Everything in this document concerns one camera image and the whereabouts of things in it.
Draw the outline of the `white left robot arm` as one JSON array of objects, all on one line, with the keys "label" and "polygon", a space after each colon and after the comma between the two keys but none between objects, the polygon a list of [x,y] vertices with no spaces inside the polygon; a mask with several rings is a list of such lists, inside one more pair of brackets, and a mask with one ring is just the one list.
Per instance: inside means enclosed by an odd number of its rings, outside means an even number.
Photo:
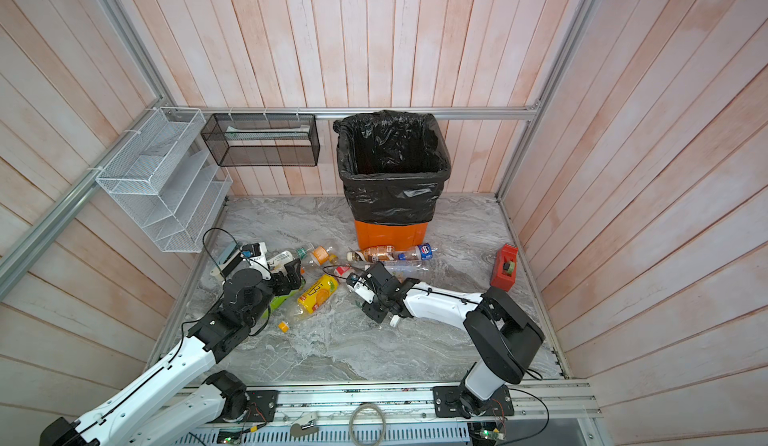
[{"label": "white left robot arm", "polygon": [[165,445],[199,425],[248,417],[247,388],[234,374],[211,375],[186,400],[168,401],[266,326],[272,300],[298,290],[301,262],[269,276],[258,268],[234,272],[222,295],[179,343],[150,369],[98,407],[68,421],[57,418],[40,435],[43,445]]}]

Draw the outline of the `white stapler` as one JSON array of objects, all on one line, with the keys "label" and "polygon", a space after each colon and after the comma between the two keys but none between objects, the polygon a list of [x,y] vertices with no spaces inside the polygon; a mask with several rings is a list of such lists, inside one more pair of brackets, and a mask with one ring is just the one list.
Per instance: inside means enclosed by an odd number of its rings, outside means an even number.
[{"label": "white stapler", "polygon": [[224,282],[226,277],[235,269],[233,261],[239,255],[239,243],[231,242],[215,259],[215,265],[210,271],[212,277],[219,282]]}]

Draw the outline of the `orange cap clear bottle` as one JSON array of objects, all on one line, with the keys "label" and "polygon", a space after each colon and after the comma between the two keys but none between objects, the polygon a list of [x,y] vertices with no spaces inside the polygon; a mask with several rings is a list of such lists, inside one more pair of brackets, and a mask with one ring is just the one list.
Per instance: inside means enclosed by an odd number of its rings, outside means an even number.
[{"label": "orange cap clear bottle", "polygon": [[306,245],[298,248],[296,252],[304,265],[325,266],[336,264],[338,261],[338,255],[333,246]]}]

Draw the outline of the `red tape dispenser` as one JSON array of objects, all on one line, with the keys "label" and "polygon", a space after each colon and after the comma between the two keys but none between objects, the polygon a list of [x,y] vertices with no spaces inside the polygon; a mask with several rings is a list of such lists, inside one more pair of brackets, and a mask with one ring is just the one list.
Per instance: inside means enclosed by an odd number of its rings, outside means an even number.
[{"label": "red tape dispenser", "polygon": [[490,285],[509,292],[516,283],[518,248],[506,243],[497,251]]}]

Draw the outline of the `clear long label bottle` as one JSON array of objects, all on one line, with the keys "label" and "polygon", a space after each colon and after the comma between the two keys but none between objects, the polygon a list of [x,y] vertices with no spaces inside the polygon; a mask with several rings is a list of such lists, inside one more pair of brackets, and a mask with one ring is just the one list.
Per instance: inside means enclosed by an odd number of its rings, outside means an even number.
[{"label": "clear long label bottle", "polygon": [[429,271],[428,265],[422,261],[385,261],[384,266],[390,273],[398,277],[418,277]]}]

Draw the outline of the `small brown tea bottle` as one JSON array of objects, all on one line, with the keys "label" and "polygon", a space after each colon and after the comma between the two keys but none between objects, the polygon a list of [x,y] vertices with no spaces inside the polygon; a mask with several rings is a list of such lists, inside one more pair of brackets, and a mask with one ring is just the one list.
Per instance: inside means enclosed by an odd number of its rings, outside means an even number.
[{"label": "small brown tea bottle", "polygon": [[371,246],[364,250],[349,251],[347,260],[350,262],[374,263],[377,261],[395,261],[397,253],[393,246]]}]

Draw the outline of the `yellow orange juice bottle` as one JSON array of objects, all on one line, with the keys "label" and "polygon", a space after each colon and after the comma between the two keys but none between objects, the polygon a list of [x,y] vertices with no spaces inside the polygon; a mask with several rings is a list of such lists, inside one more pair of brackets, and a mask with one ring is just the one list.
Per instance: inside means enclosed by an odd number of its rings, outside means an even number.
[{"label": "yellow orange juice bottle", "polygon": [[279,308],[282,319],[278,328],[287,333],[300,322],[312,318],[337,291],[338,286],[334,276],[324,274],[303,292],[290,295]]}]

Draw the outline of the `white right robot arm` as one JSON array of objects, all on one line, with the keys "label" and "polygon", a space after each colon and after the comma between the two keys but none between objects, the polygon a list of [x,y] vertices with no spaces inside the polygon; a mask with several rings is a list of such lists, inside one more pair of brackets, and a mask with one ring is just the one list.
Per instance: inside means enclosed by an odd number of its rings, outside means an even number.
[{"label": "white right robot arm", "polygon": [[538,324],[509,296],[491,286],[484,293],[437,288],[416,278],[397,279],[376,262],[350,274],[348,287],[370,319],[428,319],[465,331],[479,360],[456,386],[433,388],[435,415],[472,419],[513,412],[505,397],[519,384],[544,343]]}]

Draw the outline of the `green bottle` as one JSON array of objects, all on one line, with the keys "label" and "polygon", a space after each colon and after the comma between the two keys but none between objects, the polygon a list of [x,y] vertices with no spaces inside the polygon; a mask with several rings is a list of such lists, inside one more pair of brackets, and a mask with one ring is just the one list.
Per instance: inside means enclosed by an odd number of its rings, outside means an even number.
[{"label": "green bottle", "polygon": [[275,311],[282,306],[287,300],[292,299],[296,294],[296,291],[291,291],[286,295],[276,296],[270,302],[270,310]]}]

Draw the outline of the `black trash bag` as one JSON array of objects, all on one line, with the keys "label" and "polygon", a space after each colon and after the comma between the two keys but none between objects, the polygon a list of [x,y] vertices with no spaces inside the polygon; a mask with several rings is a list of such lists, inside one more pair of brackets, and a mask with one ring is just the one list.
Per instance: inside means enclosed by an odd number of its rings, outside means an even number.
[{"label": "black trash bag", "polygon": [[410,226],[433,219],[451,175],[434,115],[380,110],[336,120],[337,166],[355,220]]}]

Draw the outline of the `orange trash bin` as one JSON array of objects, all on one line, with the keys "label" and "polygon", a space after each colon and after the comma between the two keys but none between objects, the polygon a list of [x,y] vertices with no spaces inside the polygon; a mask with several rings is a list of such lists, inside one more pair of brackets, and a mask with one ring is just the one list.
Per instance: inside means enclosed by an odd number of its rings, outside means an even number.
[{"label": "orange trash bin", "polygon": [[374,246],[393,246],[404,250],[424,243],[429,223],[406,226],[388,226],[362,221],[355,222],[358,245],[362,249]]}]

